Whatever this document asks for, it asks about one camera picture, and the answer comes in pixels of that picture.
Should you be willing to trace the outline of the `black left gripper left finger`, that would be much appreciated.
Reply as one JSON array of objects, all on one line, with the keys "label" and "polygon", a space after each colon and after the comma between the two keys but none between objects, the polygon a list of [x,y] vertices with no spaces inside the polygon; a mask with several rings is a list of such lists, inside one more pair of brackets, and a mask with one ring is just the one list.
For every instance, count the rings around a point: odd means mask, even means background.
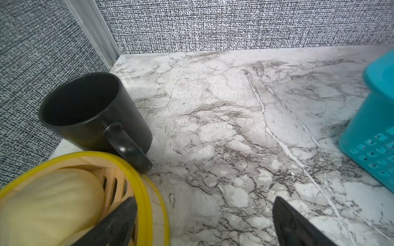
[{"label": "black left gripper left finger", "polygon": [[73,245],[127,246],[131,241],[136,216],[136,199],[129,197]]}]

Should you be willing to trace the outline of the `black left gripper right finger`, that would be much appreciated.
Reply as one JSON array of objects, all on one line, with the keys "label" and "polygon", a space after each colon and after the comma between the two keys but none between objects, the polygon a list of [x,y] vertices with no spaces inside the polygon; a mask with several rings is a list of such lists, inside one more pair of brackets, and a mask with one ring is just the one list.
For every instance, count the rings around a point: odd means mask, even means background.
[{"label": "black left gripper right finger", "polygon": [[281,246],[334,246],[335,243],[277,196],[273,205],[273,222]]}]

